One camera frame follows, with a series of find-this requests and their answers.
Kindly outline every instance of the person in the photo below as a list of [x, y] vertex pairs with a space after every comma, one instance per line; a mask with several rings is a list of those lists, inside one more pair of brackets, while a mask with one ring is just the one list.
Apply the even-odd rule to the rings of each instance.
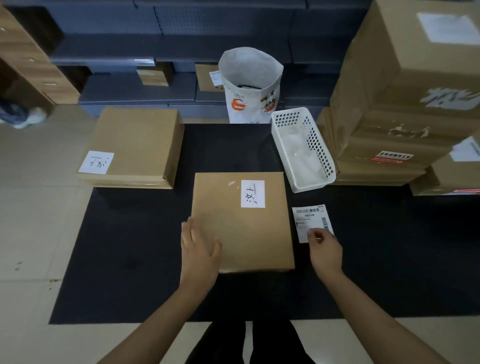
[[[308, 232], [310, 259], [353, 332], [375, 364], [448, 363], [420, 338], [372, 301], [342, 271], [342, 247], [328, 230]], [[178, 289], [99, 364], [158, 364], [198, 305], [215, 284], [222, 245], [205, 241], [189, 218], [181, 226]], [[243, 363], [245, 323], [214, 322], [187, 359], [193, 363]], [[290, 321], [253, 322], [253, 363], [313, 363]]]

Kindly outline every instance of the forearm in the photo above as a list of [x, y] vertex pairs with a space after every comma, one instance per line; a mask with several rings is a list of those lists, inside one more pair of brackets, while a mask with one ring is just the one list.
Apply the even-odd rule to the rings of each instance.
[[343, 273], [323, 277], [322, 281], [375, 364], [448, 363], [394, 320]]
[[183, 324], [203, 300], [188, 288], [179, 288], [144, 323], [98, 364], [158, 364]]

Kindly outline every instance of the white plastic basket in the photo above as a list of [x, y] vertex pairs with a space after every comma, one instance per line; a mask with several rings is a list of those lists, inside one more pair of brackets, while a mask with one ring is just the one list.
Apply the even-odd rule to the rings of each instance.
[[[335, 181], [336, 171], [332, 156], [307, 108], [272, 112], [272, 135], [293, 193], [315, 190]], [[293, 137], [297, 139], [296, 142], [304, 141], [305, 144], [293, 145]], [[309, 156], [300, 155], [303, 151], [309, 153]], [[315, 159], [315, 153], [311, 151], [316, 153], [320, 164]], [[303, 163], [308, 162], [307, 159], [314, 162], [313, 168], [312, 163]]]

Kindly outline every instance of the barcode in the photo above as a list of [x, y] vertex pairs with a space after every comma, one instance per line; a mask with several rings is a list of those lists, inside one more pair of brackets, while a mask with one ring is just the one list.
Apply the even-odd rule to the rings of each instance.
[[324, 229], [327, 229], [327, 230], [328, 230], [327, 218], [322, 218], [322, 223], [324, 224]]
[[301, 214], [303, 212], [317, 212], [320, 211], [319, 208], [307, 208], [305, 210], [297, 210], [297, 214]]

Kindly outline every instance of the cardboard box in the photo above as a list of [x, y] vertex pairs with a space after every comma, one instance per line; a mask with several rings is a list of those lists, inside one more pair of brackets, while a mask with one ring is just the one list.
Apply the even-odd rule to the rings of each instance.
[[[264, 208], [241, 207], [242, 180], [264, 181]], [[255, 189], [261, 206], [261, 185]], [[295, 268], [282, 172], [197, 173], [192, 217], [208, 241], [222, 243], [222, 273]]]
[[351, 135], [359, 133], [406, 143], [454, 146], [480, 129], [476, 119], [372, 109], [351, 51], [345, 57], [330, 105], [340, 151]]
[[373, 109], [480, 118], [480, 8], [375, 0], [355, 39]]
[[423, 175], [425, 170], [415, 167], [403, 167], [380, 163], [357, 163], [337, 160], [335, 138], [332, 132], [331, 108], [323, 108], [317, 124], [325, 124], [325, 134], [322, 137], [327, 144], [337, 171], [334, 185], [363, 185], [363, 186], [402, 186], [405, 183]]
[[424, 176], [410, 182], [413, 195], [480, 194], [479, 143], [480, 132], [474, 135], [474, 142], [471, 143], [472, 158], [467, 158], [471, 161], [454, 161], [449, 154], [432, 164]]
[[[183, 129], [177, 110], [109, 106], [101, 113], [93, 140], [82, 158], [80, 168], [85, 170], [86, 165], [87, 172], [79, 169], [77, 175], [95, 186], [171, 189]], [[100, 153], [97, 156], [89, 151]], [[113, 153], [112, 158], [107, 160], [105, 153]], [[96, 173], [89, 169], [92, 163], [100, 163]]]
[[385, 138], [369, 138], [367, 135], [352, 136], [339, 160], [368, 164], [389, 164], [397, 168], [427, 168], [447, 155], [449, 146], [429, 146], [403, 143]]
[[169, 86], [173, 77], [173, 67], [170, 62], [159, 62], [154, 67], [137, 67], [137, 73], [144, 85]]
[[210, 72], [218, 71], [218, 64], [197, 63], [195, 64], [197, 72], [198, 88], [200, 91], [224, 92], [223, 86], [215, 86], [210, 77]]

